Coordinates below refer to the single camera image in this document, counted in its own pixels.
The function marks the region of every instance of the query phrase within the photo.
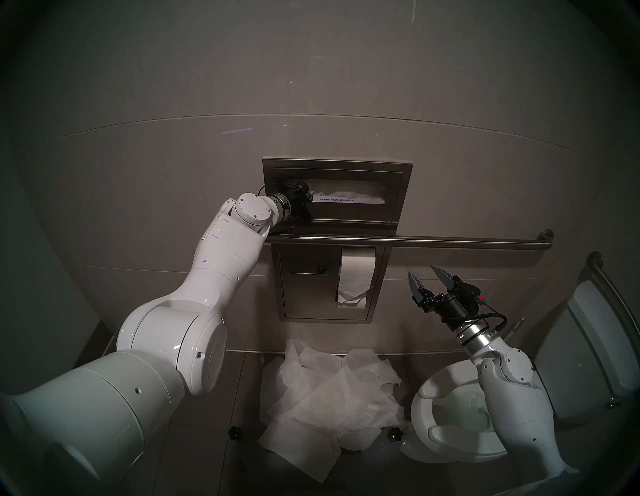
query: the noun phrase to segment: grab bar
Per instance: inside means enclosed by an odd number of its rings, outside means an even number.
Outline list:
[[[332,234],[273,234],[273,244],[340,244],[342,246],[398,246],[405,248],[475,248],[491,250],[548,250],[554,232],[546,229],[536,239],[492,239],[427,236],[339,236]]]
[[[595,282],[598,288],[602,291],[605,298],[609,301],[609,304],[618,315],[622,323],[622,327],[628,334],[629,339],[634,345],[636,355],[640,359],[640,326],[631,311],[631,308],[627,305],[627,302],[622,297],[618,288],[613,284],[611,279],[602,270],[604,266],[604,257],[600,252],[591,252],[587,257],[587,267],[593,275],[595,275]]]

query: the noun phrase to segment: tiled wall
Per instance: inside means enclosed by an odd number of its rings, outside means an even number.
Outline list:
[[[551,0],[71,1],[4,75],[33,208],[114,330],[182,282],[266,156],[412,162],[398,234],[556,232],[544,254],[396,249],[372,324],[351,326],[280,322],[266,247],[227,318],[231,348],[260,350],[456,348],[410,299],[407,269],[433,280],[430,264],[534,327],[573,290],[631,91],[606,39]]]
[[[47,241],[13,163],[0,102],[0,393],[73,368],[100,321]]]

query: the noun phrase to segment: black knob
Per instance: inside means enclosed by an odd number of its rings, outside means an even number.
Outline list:
[[[402,431],[398,427],[391,427],[387,431],[387,437],[391,442],[400,441],[402,439]]]
[[[231,441],[240,441],[242,439],[242,429],[240,427],[234,426],[230,428],[227,434],[229,434]]]

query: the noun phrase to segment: toilet paper roll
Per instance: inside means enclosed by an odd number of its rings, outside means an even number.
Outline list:
[[[343,248],[337,306],[364,308],[375,269],[375,248]]]

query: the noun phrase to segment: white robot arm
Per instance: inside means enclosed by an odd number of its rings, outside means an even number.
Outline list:
[[[271,227],[305,211],[308,186],[227,200],[173,293],[125,320],[117,350],[17,396],[0,412],[36,466],[93,493],[142,456],[185,394],[210,391],[227,341],[223,312],[257,262]]]
[[[522,484],[560,475],[567,465],[556,444],[553,409],[527,355],[498,337],[506,317],[496,312],[479,315],[479,305],[486,304],[480,290],[431,267],[447,286],[447,294],[434,295],[409,273],[413,300],[442,318],[477,367],[493,428],[512,456]],[[503,322],[491,329],[484,320],[489,317],[501,317]]]

